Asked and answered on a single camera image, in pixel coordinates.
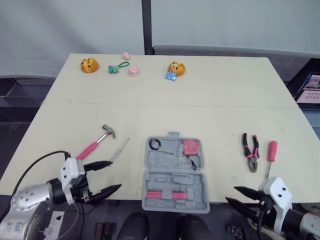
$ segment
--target white wall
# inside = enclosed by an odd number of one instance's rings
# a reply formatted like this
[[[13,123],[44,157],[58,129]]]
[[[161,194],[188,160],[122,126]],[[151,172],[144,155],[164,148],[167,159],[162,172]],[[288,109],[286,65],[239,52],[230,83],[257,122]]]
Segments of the white wall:
[[[0,1],[0,77],[55,77],[70,53],[123,52],[144,54],[141,0]]]
[[[152,0],[152,44],[320,54],[320,0]]]

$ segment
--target black pole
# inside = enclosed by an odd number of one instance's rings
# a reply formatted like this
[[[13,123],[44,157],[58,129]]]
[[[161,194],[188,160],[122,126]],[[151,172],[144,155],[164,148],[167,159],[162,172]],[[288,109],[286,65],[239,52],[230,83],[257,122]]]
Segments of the black pole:
[[[154,55],[152,47],[151,0],[141,0],[144,54]]]

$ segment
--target pink tape measure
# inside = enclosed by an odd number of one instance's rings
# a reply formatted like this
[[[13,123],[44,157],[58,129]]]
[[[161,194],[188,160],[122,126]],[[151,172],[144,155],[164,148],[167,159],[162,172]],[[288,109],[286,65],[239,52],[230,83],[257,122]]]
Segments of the pink tape measure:
[[[195,140],[182,140],[183,153],[187,156],[197,155],[200,151],[200,145]]]

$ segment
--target green keychain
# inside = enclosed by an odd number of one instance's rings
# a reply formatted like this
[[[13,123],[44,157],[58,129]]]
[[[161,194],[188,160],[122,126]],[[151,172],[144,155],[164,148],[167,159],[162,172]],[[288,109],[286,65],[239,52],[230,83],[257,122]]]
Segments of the green keychain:
[[[129,66],[129,62],[128,61],[124,61],[122,63],[120,63],[119,65],[115,66],[115,65],[109,65],[108,66],[108,73],[110,74],[117,74],[119,72],[120,68],[124,68]]]

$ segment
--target pliers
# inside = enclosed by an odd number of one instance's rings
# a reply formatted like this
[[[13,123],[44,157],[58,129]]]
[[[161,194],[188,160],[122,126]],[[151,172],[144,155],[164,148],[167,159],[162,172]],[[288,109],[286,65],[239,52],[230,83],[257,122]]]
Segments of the pliers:
[[[251,172],[255,173],[258,168],[257,159],[259,158],[259,142],[257,135],[252,136],[254,149],[253,152],[250,151],[248,142],[247,142],[247,133],[244,133],[242,136],[242,144],[244,148],[244,155],[248,159],[248,166]]]

